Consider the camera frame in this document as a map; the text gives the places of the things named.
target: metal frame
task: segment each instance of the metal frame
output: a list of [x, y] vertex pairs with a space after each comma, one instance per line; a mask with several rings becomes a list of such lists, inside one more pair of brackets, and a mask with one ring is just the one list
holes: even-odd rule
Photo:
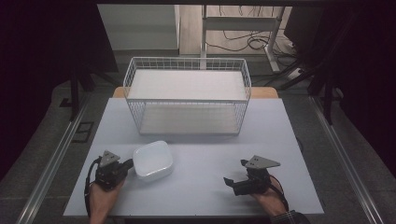
[[274, 57], [274, 44], [282, 22], [285, 7], [281, 7], [275, 18], [244, 18], [244, 17], [207, 17], [206, 5], [202, 10], [202, 42], [201, 58], [206, 58], [206, 31], [263, 31], [271, 32], [265, 54], [274, 73], [280, 73]]

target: wire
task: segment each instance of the wire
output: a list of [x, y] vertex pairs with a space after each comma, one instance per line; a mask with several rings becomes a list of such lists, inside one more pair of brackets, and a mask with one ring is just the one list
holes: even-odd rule
[[242, 38], [245, 38], [245, 37], [248, 37], [248, 36], [260, 34], [260, 33], [262, 33], [262, 32], [263, 32], [263, 31], [259, 31], [259, 32], [256, 32], [256, 33], [254, 33], [254, 34], [241, 35], [241, 36], [238, 36], [238, 37], [232, 37], [232, 38], [230, 38], [230, 37], [227, 37], [227, 35], [225, 34], [225, 31], [223, 31], [224, 37], [225, 37], [226, 39], [228, 39], [228, 40], [242, 39]]
[[206, 44], [207, 44], [208, 46], [210, 46], [210, 47], [213, 47], [213, 48], [225, 49], [225, 50], [234, 51], [234, 52], [241, 51], [241, 50], [246, 49], [246, 48], [248, 47], [248, 45], [246, 45], [244, 48], [241, 48], [241, 49], [226, 49], [226, 48], [224, 48], [224, 47], [222, 47], [222, 46], [208, 44], [207, 42], [206, 42]]

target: cable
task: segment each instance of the cable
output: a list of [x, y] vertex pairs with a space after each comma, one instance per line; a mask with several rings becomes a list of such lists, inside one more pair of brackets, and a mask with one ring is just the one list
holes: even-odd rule
[[221, 47], [221, 46], [208, 44], [207, 42], [206, 42], [206, 44], [207, 44], [208, 46], [210, 46], [210, 47], [213, 47], [213, 48], [225, 49], [225, 50], [234, 51], [234, 52], [241, 51], [241, 50], [246, 49], [246, 48], [248, 47], [248, 45], [246, 45], [244, 48], [241, 48], [241, 49], [226, 49], [226, 48]]

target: black strap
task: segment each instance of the black strap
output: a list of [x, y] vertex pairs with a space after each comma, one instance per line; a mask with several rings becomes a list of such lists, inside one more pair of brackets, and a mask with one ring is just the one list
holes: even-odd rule
[[87, 209], [88, 217], [91, 217], [91, 207], [90, 207], [90, 186], [91, 186], [91, 172], [93, 166], [97, 163], [99, 164], [102, 157], [94, 160], [90, 166], [90, 170], [88, 171], [87, 178], [85, 179], [85, 189], [84, 189], [84, 199], [85, 199], [85, 208]]
[[[280, 186], [280, 188], [282, 189], [282, 186], [280, 185], [279, 180], [277, 180], [273, 175], [270, 175], [270, 176], [271, 176], [274, 180], [276, 180], [277, 183], [279, 183], [279, 186]], [[269, 188], [272, 189], [275, 193], [277, 193], [277, 195], [278, 195], [279, 198], [280, 198], [280, 201], [283, 203], [283, 205], [285, 205], [286, 211], [289, 211], [289, 203], [288, 203], [288, 201], [287, 201], [286, 198], [285, 198], [285, 193], [282, 192], [283, 189], [282, 189], [282, 191], [280, 191], [279, 189], [277, 189], [277, 188], [276, 188], [274, 185], [272, 185], [272, 184], [269, 185]]]

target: wrist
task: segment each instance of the wrist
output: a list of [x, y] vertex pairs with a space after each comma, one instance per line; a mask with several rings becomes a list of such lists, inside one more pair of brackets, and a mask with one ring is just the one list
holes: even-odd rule
[[104, 224], [106, 217], [106, 213], [91, 213], [90, 224]]

